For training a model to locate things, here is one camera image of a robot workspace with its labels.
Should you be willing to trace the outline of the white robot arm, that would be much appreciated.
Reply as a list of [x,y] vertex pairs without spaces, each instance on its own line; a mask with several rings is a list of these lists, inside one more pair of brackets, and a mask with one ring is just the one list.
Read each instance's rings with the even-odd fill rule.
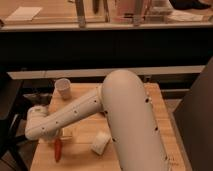
[[50,115],[43,106],[30,108],[25,136],[46,138],[98,112],[107,118],[121,171],[170,171],[150,98],[129,70],[111,72],[101,85]]

